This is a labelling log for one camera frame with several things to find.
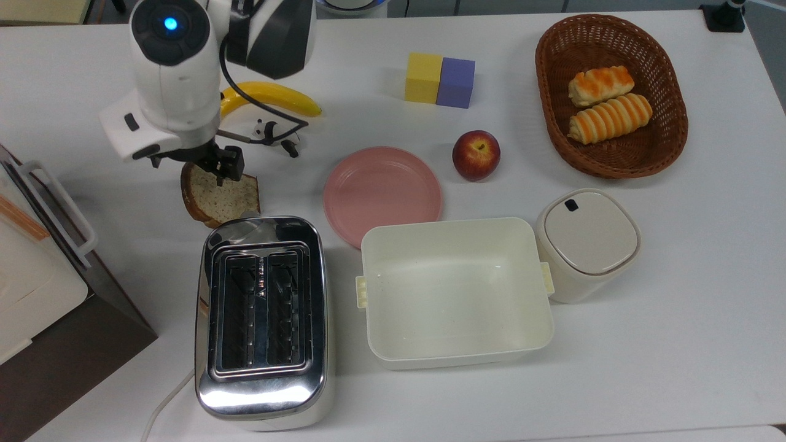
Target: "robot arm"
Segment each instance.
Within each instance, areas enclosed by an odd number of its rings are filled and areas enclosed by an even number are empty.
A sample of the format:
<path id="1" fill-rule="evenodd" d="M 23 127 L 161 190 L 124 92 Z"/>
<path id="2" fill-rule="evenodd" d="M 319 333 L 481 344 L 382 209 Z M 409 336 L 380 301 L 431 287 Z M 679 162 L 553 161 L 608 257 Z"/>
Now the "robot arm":
<path id="1" fill-rule="evenodd" d="M 219 45 L 227 60 L 274 79 L 303 69 L 313 47 L 312 0 L 142 0 L 130 17 L 136 88 L 100 114 L 125 161 L 192 161 L 239 180 L 239 148 L 220 149 Z"/>

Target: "purple cube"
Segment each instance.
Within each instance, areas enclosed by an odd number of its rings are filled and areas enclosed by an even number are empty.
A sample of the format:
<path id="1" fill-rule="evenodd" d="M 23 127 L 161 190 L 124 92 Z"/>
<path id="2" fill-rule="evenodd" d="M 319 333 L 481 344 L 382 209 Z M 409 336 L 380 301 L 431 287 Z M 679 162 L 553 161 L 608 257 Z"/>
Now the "purple cube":
<path id="1" fill-rule="evenodd" d="M 472 85 L 475 82 L 475 62 L 443 58 L 442 75 L 439 78 L 437 104 L 454 108 L 469 108 Z"/>

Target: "yellow banana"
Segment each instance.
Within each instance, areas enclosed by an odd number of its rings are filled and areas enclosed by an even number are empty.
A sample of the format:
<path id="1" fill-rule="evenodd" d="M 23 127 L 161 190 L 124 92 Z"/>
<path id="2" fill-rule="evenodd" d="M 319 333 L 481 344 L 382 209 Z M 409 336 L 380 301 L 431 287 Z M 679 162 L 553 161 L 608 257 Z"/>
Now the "yellow banana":
<path id="1" fill-rule="evenodd" d="M 265 81 L 248 81 L 238 83 L 237 86 L 251 98 L 266 105 L 275 105 L 303 116 L 319 116 L 322 114 L 322 109 L 320 109 L 317 102 L 308 95 L 280 84 Z M 223 96 L 224 98 L 221 100 L 222 119 L 230 112 L 248 103 L 245 98 L 238 95 L 231 87 L 224 90 Z"/>

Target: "white canister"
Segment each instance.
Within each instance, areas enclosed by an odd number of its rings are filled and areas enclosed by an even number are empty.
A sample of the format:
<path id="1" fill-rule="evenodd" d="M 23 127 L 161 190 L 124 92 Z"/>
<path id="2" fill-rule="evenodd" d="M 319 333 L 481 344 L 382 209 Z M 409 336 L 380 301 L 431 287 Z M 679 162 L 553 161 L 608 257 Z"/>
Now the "white canister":
<path id="1" fill-rule="evenodd" d="M 641 251 L 628 212 L 599 189 L 579 189 L 550 204 L 535 227 L 538 253 L 551 266 L 551 299 L 573 303 L 618 277 Z"/>

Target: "red apple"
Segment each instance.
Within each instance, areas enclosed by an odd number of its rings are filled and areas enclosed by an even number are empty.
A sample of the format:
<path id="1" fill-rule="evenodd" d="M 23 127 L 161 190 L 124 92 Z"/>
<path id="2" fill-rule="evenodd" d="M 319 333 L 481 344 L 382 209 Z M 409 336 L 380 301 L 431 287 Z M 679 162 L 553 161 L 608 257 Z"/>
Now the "red apple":
<path id="1" fill-rule="evenodd" d="M 469 181 L 479 181 L 491 175 L 499 164 L 499 143 L 486 131 L 463 134 L 453 147 L 453 166 Z"/>

